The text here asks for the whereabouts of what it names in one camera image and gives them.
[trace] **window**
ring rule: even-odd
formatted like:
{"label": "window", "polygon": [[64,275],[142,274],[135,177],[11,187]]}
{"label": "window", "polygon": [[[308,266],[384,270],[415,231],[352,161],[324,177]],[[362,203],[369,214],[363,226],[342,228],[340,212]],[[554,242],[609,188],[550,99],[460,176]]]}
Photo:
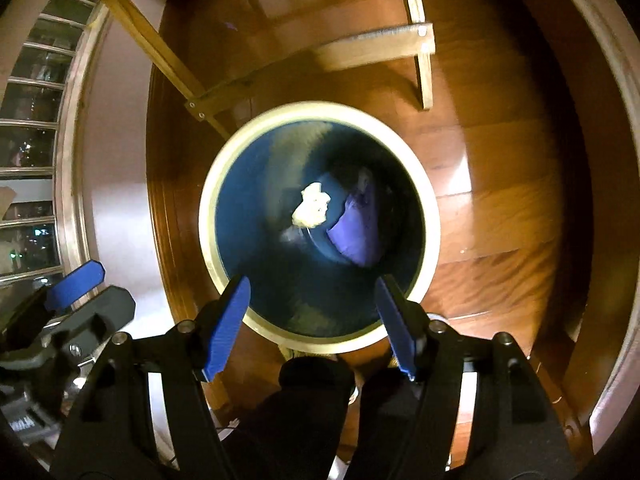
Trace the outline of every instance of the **window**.
{"label": "window", "polygon": [[50,0],[0,103],[0,314],[62,278],[52,172],[65,85],[98,0]]}

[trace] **bolt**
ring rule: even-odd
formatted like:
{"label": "bolt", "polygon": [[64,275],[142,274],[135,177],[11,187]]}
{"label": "bolt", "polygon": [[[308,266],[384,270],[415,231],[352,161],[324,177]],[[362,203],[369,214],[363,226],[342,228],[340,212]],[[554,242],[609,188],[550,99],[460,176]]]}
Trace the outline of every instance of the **bolt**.
{"label": "bolt", "polygon": [[447,329],[447,324],[441,322],[439,319],[434,319],[429,323],[429,330],[436,334],[442,334]]}
{"label": "bolt", "polygon": [[499,332],[496,337],[498,338],[498,343],[501,345],[508,346],[513,343],[513,337],[507,332]]}
{"label": "bolt", "polygon": [[80,357],[82,355],[82,349],[76,344],[69,345],[69,352],[71,352],[73,357]]}
{"label": "bolt", "polygon": [[185,319],[178,323],[178,332],[181,334],[190,334],[196,329],[196,324],[191,319]]}
{"label": "bolt", "polygon": [[121,345],[127,339],[129,339],[129,334],[127,334],[126,332],[116,332],[115,334],[113,334],[113,337],[111,337],[111,342],[114,345]]}

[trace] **black pant leg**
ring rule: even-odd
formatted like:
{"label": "black pant leg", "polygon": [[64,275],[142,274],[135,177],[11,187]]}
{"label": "black pant leg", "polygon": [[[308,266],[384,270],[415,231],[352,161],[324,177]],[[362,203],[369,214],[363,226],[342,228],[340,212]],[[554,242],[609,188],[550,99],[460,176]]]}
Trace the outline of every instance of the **black pant leg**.
{"label": "black pant leg", "polygon": [[362,389],[358,447],[344,480],[386,480],[418,409],[419,389],[397,368]]}
{"label": "black pant leg", "polygon": [[354,387],[343,362],[295,358],[269,396],[223,440],[238,480],[326,480]]}

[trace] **white tissue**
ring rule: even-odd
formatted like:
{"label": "white tissue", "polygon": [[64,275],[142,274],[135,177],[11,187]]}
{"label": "white tissue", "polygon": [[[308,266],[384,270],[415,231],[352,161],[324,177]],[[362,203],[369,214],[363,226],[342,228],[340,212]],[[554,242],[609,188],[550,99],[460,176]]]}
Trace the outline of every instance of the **white tissue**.
{"label": "white tissue", "polygon": [[302,204],[300,204],[291,216],[293,225],[311,229],[319,226],[326,220],[327,204],[331,197],[322,192],[322,185],[314,182],[302,191]]}

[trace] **wooden floor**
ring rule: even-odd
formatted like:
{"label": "wooden floor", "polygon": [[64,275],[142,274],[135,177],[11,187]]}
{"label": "wooden floor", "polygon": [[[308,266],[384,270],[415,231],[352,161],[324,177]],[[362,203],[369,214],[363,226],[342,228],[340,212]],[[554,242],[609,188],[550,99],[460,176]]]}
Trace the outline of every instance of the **wooden floor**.
{"label": "wooden floor", "polygon": [[[297,49],[407,22],[403,0],[170,0],[169,45],[209,87]],[[327,100],[360,108],[414,150],[438,197],[442,246],[422,302],[460,332],[511,332],[530,352],[543,323],[584,304],[590,260],[590,183],[580,127],[562,75],[519,0],[424,0],[434,23],[434,107],[420,111],[410,59],[283,86],[219,119],[235,131],[276,105]],[[150,203],[168,297],[177,319],[216,296],[198,244],[206,173],[222,142],[197,123],[157,71],[148,115]],[[582,218],[580,228],[576,219]],[[345,354],[354,366],[388,352],[382,341]],[[210,388],[221,418],[277,389],[278,349],[242,327],[225,371]],[[357,440],[351,408],[340,454]],[[461,432],[469,415],[461,413]],[[464,455],[454,449],[454,462]]]}

